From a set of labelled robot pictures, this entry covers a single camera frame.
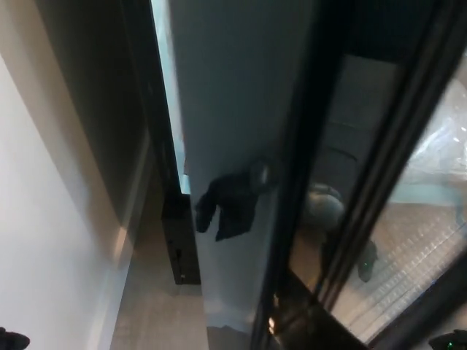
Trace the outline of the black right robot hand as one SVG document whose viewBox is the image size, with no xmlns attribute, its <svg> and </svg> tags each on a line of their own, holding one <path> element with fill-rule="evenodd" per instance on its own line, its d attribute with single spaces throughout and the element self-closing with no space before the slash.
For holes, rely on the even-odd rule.
<svg viewBox="0 0 467 350">
<path fill-rule="evenodd" d="M 433 350 L 466 350 L 467 330 L 453 330 L 452 332 L 431 338 L 428 344 Z"/>
</svg>

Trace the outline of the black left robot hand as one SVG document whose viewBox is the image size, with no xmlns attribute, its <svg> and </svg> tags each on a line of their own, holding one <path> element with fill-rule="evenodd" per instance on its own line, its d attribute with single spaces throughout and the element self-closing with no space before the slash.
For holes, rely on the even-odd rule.
<svg viewBox="0 0 467 350">
<path fill-rule="evenodd" d="M 24 350 L 29 344 L 29 337 L 0 327 L 0 350 Z"/>
</svg>

